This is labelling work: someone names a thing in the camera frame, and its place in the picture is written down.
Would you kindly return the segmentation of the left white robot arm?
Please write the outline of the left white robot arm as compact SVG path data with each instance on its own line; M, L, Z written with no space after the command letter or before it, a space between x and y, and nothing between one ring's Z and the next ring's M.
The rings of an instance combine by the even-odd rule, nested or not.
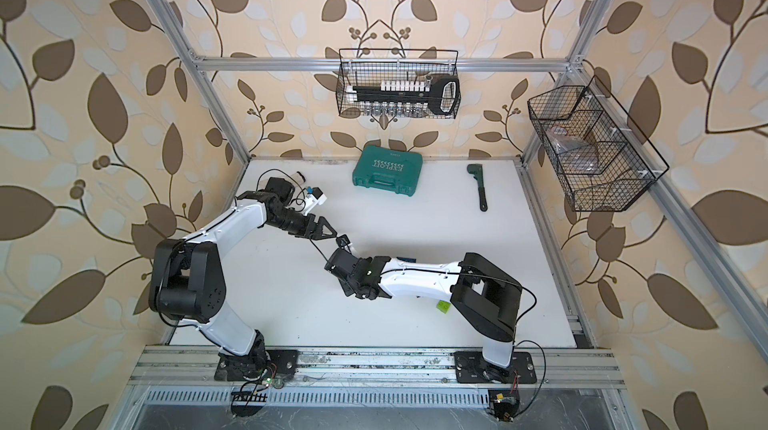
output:
M323 217L312 213L324 204L318 187L300 190L296 184L272 177L266 188L236 196L234 204L208 226L190 236L158 243L149 286L149 308L173 327L194 327L223 353L251 359L267 358L263 335L246 324L226 301L222 258L245 236L272 226L307 240L337 236Z

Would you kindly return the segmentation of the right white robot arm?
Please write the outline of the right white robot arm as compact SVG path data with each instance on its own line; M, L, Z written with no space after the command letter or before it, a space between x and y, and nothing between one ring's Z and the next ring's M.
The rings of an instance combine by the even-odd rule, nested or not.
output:
M325 264L347 296L425 297L450 303L484 338L482 357L498 368L512 363L523 285L474 252L443 264L394 257L358 258L338 248Z

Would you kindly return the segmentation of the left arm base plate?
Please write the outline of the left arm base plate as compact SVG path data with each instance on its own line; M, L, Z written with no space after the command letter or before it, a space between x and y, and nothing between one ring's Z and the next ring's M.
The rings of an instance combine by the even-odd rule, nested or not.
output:
M296 349L269 349L263 356L235 356L220 352L214 379L226 382L265 382L267 378L290 381L298 368L298 357Z

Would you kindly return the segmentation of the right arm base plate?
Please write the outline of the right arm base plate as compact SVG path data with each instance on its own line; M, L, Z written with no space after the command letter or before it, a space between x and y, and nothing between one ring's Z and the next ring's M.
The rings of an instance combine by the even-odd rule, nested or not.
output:
M487 362L480 351L453 353L456 380L461 384L534 384L538 382L529 352L514 352L507 367Z

